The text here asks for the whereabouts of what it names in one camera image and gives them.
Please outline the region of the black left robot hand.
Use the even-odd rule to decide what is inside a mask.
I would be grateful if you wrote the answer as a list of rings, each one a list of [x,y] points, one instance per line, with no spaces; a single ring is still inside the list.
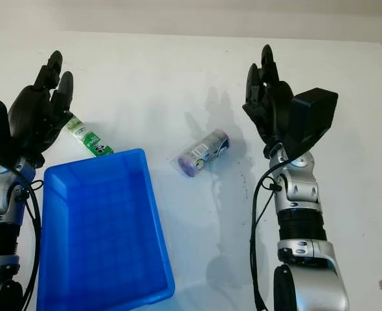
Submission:
[[[44,151],[73,117],[73,75],[61,73],[62,62],[61,52],[54,51],[35,82],[20,92],[8,112],[10,133],[19,154],[35,168],[44,165]]]

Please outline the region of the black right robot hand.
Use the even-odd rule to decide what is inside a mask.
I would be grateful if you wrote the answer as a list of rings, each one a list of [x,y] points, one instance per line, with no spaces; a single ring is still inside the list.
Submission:
[[[243,110],[265,143],[263,153],[267,159],[272,158],[286,136],[293,97],[289,84],[279,78],[270,45],[264,45],[261,66],[252,64],[249,68]]]

